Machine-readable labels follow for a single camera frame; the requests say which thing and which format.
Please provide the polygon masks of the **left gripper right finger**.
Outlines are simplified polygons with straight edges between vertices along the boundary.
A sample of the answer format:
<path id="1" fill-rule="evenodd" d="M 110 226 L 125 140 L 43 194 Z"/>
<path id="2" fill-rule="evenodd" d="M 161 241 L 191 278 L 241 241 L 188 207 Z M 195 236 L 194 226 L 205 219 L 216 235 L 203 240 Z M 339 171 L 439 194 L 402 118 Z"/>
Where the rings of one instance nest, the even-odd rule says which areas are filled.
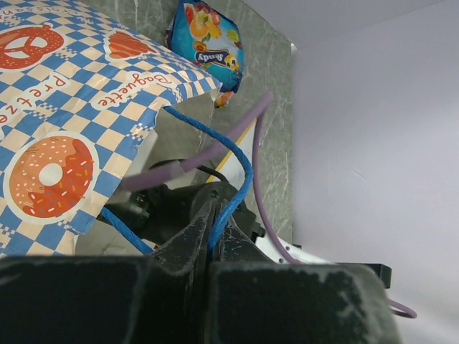
<path id="1" fill-rule="evenodd" d="M 211 343 L 400 343 L 385 286 L 368 264 L 280 264 L 238 207 L 209 269 Z"/>

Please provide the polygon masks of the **blue fruit candy bag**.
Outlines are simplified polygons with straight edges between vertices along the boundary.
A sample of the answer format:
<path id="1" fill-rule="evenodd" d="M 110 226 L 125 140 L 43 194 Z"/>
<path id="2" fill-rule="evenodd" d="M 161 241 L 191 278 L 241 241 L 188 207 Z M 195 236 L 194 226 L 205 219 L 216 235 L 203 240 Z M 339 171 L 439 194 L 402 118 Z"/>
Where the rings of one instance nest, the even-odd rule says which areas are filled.
<path id="1" fill-rule="evenodd" d="M 214 106 L 227 106 L 238 92 L 245 68 L 237 25 L 205 1 L 179 1 L 165 43 L 222 83 Z"/>

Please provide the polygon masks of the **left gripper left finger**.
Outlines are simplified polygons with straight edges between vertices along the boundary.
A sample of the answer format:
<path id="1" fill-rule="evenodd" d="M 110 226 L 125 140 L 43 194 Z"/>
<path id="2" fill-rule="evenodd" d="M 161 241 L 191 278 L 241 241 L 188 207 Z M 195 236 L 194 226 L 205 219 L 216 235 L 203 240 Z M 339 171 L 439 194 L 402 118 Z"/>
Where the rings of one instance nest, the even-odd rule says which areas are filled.
<path id="1" fill-rule="evenodd" d="M 155 253 L 1 261 L 3 343 L 206 343 L 212 205 Z"/>

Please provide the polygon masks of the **blue checkered paper bag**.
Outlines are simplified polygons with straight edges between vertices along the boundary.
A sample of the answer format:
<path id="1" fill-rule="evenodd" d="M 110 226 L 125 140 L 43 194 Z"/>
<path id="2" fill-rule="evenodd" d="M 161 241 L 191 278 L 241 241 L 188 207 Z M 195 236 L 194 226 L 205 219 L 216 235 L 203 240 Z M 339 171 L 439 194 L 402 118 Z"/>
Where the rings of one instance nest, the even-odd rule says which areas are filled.
<path id="1" fill-rule="evenodd" d="M 74 254 L 159 110 L 221 86 L 79 1 L 3 1 L 1 255 Z"/>

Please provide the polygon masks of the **small whiteboard yellow frame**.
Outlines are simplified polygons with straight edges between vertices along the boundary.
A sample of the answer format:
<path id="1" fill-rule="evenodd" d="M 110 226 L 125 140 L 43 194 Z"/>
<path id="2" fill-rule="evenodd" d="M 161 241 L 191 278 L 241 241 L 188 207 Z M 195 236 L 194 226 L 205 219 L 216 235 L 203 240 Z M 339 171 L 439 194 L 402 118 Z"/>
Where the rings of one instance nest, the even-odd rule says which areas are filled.
<path id="1" fill-rule="evenodd" d="M 252 146 L 255 134 L 255 124 L 257 120 L 253 120 L 250 124 L 244 124 L 242 129 L 237 129 L 235 133 L 226 133 L 226 136 L 232 137 L 237 147 L 246 155 L 249 162 L 252 162 Z M 223 157 L 223 159 L 214 168 L 217 172 L 220 172 L 229 182 L 231 186 L 239 189 L 245 180 L 245 171 L 241 163 L 229 150 Z"/>

